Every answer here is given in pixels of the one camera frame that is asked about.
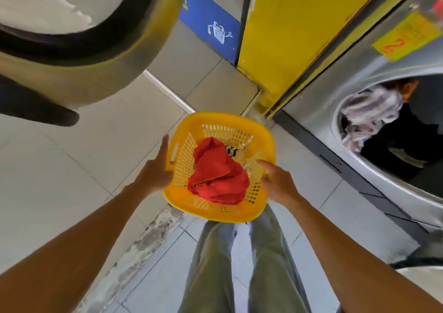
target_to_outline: person's left arm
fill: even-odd
[[[157,158],[146,163],[136,181],[104,206],[0,274],[5,312],[70,313],[101,270],[115,241],[139,204],[165,188],[168,136]]]

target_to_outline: olive green pants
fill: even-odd
[[[231,274],[235,234],[234,224],[205,224],[179,313],[235,312]],[[249,285],[249,312],[311,313],[291,252],[269,205],[251,222],[250,236],[254,271]]]

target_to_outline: red cloth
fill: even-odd
[[[197,168],[188,179],[192,194],[216,204],[238,204],[245,198],[248,174],[218,139],[206,138],[194,150],[194,160]]]

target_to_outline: person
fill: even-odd
[[[91,215],[0,275],[3,312],[72,312],[138,205],[166,187],[168,136],[136,180]],[[340,231],[303,198],[291,174],[266,161],[262,184],[306,234],[346,313],[443,312],[443,306]],[[249,311],[310,313],[286,240],[267,206],[251,223],[254,271]],[[208,221],[195,251],[179,313],[234,312],[230,250],[235,226]]]

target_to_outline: yellow laundry basket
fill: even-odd
[[[188,178],[194,173],[194,149],[208,137],[227,146],[243,149],[248,162],[250,186],[243,201],[236,205],[214,204],[193,195],[187,189]],[[264,159],[275,163],[274,140],[261,124],[245,117],[219,113],[196,112],[187,116],[172,137],[167,167],[174,170],[174,179],[163,194],[174,207],[208,220],[241,223],[261,214],[268,196],[260,178],[265,169],[256,163]]]

